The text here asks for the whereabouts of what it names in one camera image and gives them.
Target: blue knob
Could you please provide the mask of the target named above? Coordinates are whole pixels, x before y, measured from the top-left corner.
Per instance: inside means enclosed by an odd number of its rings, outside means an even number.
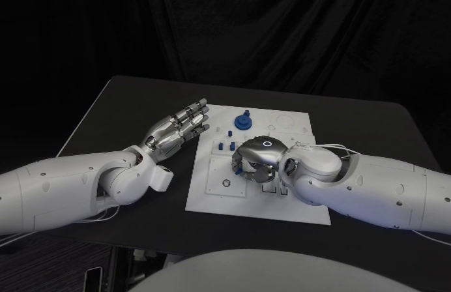
[[[239,130],[247,130],[251,126],[251,119],[249,115],[249,111],[246,110],[244,113],[234,118],[234,127]]]

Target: white board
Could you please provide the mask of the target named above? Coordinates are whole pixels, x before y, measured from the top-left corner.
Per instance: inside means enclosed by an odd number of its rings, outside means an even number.
[[[280,189],[277,178],[266,184],[234,175],[230,142],[237,146],[254,136],[270,136],[290,147],[296,141],[313,144],[306,113],[208,104],[208,127],[200,135],[185,210],[289,222],[329,225],[325,206],[303,204],[289,190]],[[234,117],[249,110],[251,127],[239,130]]]

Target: robotic hand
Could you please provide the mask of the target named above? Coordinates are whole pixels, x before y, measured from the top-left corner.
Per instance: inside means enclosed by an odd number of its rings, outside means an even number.
[[[241,159],[254,173],[241,171]],[[318,145],[286,148],[260,136],[236,149],[231,170],[257,183],[276,172],[299,201],[370,224],[451,234],[451,176],[406,162],[361,154],[339,158]]]
[[[64,226],[132,204],[148,186],[165,191],[174,174],[156,163],[207,130],[207,111],[201,99],[158,121],[141,145],[123,151],[50,158],[0,175],[0,235]]]

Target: white panel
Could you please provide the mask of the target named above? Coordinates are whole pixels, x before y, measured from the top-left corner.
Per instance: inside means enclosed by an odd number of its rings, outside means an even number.
[[[198,139],[184,209],[192,212],[329,225],[326,207],[303,204],[289,190],[283,190],[282,193],[286,195],[280,195],[277,178],[275,178],[273,182],[264,184],[263,188],[260,184],[244,181],[243,197],[240,196],[240,190],[236,193],[233,189],[224,189],[224,179],[220,180],[221,178],[241,179],[240,176],[234,175],[230,168],[230,155],[233,152],[228,145],[231,141],[236,144],[236,148],[254,136],[270,136],[279,139],[286,146],[292,146],[296,141],[313,143],[308,114],[267,109],[234,108],[211,104],[207,106],[210,129],[200,135]],[[239,130],[233,121],[234,117],[241,115],[244,110],[249,110],[251,127],[249,130]],[[223,143],[221,150],[218,150],[218,142]],[[210,163],[215,166],[221,165],[220,171],[217,167],[213,168],[215,169],[214,175],[211,175],[208,168]],[[249,171],[249,168],[250,166],[244,163],[244,170]]]

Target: black backdrop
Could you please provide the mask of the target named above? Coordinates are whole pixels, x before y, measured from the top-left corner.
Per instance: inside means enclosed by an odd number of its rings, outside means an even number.
[[[398,102],[451,172],[451,0],[0,2],[1,171],[54,156],[120,74]]]

